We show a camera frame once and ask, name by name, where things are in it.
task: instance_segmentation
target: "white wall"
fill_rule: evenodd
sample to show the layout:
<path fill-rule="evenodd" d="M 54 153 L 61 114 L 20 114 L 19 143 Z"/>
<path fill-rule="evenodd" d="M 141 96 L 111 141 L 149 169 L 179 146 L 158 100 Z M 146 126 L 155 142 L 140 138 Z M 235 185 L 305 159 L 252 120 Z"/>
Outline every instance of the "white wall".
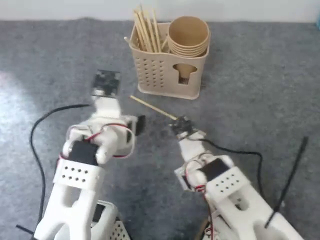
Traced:
<path fill-rule="evenodd" d="M 207 21 L 315 22 L 320 0 L 0 0 L 2 20 L 131 20 L 142 2 L 157 18 L 193 15 Z"/>

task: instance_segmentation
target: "stack of paper cups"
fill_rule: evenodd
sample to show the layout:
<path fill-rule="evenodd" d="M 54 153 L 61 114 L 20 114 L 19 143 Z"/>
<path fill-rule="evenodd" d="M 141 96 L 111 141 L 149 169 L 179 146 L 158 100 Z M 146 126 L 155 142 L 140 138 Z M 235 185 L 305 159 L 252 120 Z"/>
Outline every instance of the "stack of paper cups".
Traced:
<path fill-rule="evenodd" d="M 210 31 L 206 22 L 194 16 L 182 16 L 170 23 L 168 29 L 168 46 L 170 52 L 195 58 L 203 55 L 209 44 Z M 177 64 L 176 69 L 182 78 L 189 78 L 196 69 L 189 64 Z"/>

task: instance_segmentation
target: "bamboo skewer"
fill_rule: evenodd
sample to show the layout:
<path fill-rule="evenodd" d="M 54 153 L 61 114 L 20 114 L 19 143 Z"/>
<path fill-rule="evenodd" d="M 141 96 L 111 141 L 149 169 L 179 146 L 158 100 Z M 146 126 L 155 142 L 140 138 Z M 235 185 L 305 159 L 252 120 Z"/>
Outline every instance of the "bamboo skewer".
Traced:
<path fill-rule="evenodd" d="M 159 30 L 158 30 L 158 23 L 157 23 L 157 19 L 156 19 L 155 9 L 152 9 L 152 13 L 153 13 L 153 24 L 154 24 L 156 44 L 157 44 L 159 53 L 161 53 L 162 51 L 161 51 L 160 37 L 159 37 Z"/>
<path fill-rule="evenodd" d="M 164 50 L 166 44 L 168 43 L 168 38 L 166 37 L 164 42 L 162 43 L 162 46 L 161 46 L 161 52 Z"/>
<path fill-rule="evenodd" d="M 169 113 L 157 108 L 156 106 L 153 106 L 153 105 L 141 100 L 140 98 L 137 98 L 136 96 L 131 95 L 130 98 L 132 98 L 133 100 L 137 101 L 138 103 L 141 103 L 141 104 L 143 104 L 143 105 L 145 105 L 145 106 L 157 111 L 160 114 L 163 114 L 163 115 L 171 118 L 172 120 L 177 120 L 178 119 L 176 116 L 173 116 L 173 115 L 171 115 L 171 114 L 169 114 Z"/>
<path fill-rule="evenodd" d="M 151 47 L 150 38 L 149 38 L 148 31 L 147 31 L 147 28 L 146 28 L 146 22 L 145 22 L 145 19 L 144 19 L 143 15 L 142 15 L 141 11 L 138 13 L 138 16 L 140 18 L 140 23 L 142 25 L 142 30 L 143 30 L 143 33 L 144 33 L 144 36 L 145 36 L 146 49 L 147 49 L 148 52 L 152 53 L 153 50 L 152 50 L 152 47 Z"/>
<path fill-rule="evenodd" d="M 142 37 L 142 35 L 141 35 L 141 31 L 139 31 L 139 29 L 138 29 L 138 23 L 137 23 L 137 21 L 136 21 L 136 18 L 134 18 L 134 23 L 135 23 L 135 28 L 136 28 L 136 32 L 137 32 L 137 35 L 138 35 L 138 39 L 139 39 L 139 42 L 140 42 L 140 46 L 141 46 L 141 49 L 142 49 L 142 51 L 146 51 L 147 49 L 146 49 L 146 46 L 145 46 L 145 41 L 144 41 L 144 39 L 143 39 L 143 37 Z"/>
<path fill-rule="evenodd" d="M 140 33 L 141 35 L 141 39 L 142 39 L 142 49 L 144 49 L 144 51 L 147 51 L 149 52 L 149 49 L 148 49 L 148 46 L 146 44 L 147 40 L 146 40 L 146 36 L 144 34 L 144 31 L 143 31 L 143 27 L 141 26 L 141 22 L 139 20 L 139 16 L 137 13 L 134 13 L 134 22 L 135 22 L 135 26 L 137 27 L 137 32 Z"/>
<path fill-rule="evenodd" d="M 153 31 L 153 28 L 152 28 L 152 25 L 151 25 L 150 16 L 149 16 L 149 13 L 147 11 L 145 11 L 145 16 L 146 16 L 146 22 L 148 23 L 149 32 L 150 32 L 150 36 L 151 36 L 151 41 L 152 41 L 152 46 L 153 46 L 154 52 L 158 53 L 159 52 L 158 46 L 157 46 L 156 41 L 155 41 L 155 35 L 154 35 L 154 31 Z"/>

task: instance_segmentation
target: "perforated panel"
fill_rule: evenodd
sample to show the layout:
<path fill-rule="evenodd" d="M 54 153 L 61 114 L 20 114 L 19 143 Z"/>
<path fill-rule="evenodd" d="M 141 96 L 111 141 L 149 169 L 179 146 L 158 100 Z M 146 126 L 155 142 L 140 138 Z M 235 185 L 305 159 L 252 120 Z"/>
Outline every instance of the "perforated panel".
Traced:
<path fill-rule="evenodd" d="M 60 159 L 53 183 L 95 190 L 103 182 L 105 171 L 99 166 Z"/>
<path fill-rule="evenodd" d="M 206 185 L 207 194 L 214 202 L 218 203 L 248 184 L 250 184 L 249 180 L 235 166 L 208 182 Z"/>
<path fill-rule="evenodd" d="M 107 240 L 130 240 L 122 221 L 118 220 L 114 223 L 111 236 Z"/>
<path fill-rule="evenodd" d="M 135 57 L 135 66 L 139 85 L 148 89 L 158 89 L 165 86 L 164 61 Z"/>

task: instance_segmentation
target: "black antenna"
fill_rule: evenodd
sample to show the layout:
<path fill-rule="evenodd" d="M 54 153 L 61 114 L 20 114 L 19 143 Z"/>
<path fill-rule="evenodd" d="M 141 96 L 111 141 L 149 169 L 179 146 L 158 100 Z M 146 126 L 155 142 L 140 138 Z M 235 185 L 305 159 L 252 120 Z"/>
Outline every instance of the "black antenna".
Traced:
<path fill-rule="evenodd" d="M 307 136 L 303 137 L 303 139 L 302 139 L 302 142 L 301 142 L 301 145 L 300 145 L 300 149 L 299 149 L 298 154 L 295 157 L 295 161 L 294 161 L 290 176 L 289 176 L 289 178 L 288 178 L 288 180 L 287 180 L 287 182 L 286 182 L 286 184 L 285 184 L 285 186 L 284 186 L 284 188 L 283 188 L 283 190 L 281 192 L 281 196 L 279 198 L 278 203 L 273 208 L 273 212 L 272 212 L 271 216 L 269 217 L 268 221 L 266 221 L 266 223 L 264 225 L 265 229 L 269 226 L 269 224 L 272 221 L 272 219 L 274 218 L 275 214 L 279 211 L 281 203 L 283 202 L 283 200 L 285 199 L 285 197 L 287 195 L 287 192 L 289 190 L 290 184 L 291 184 L 291 182 L 292 182 L 292 180 L 293 180 L 293 178 L 294 178 L 294 176 L 295 176 L 295 174 L 297 172 L 297 169 L 298 169 L 299 163 L 301 161 L 302 155 L 306 150 L 306 147 L 307 147 L 307 144 L 308 144 L 308 140 L 309 140 L 309 138 Z"/>

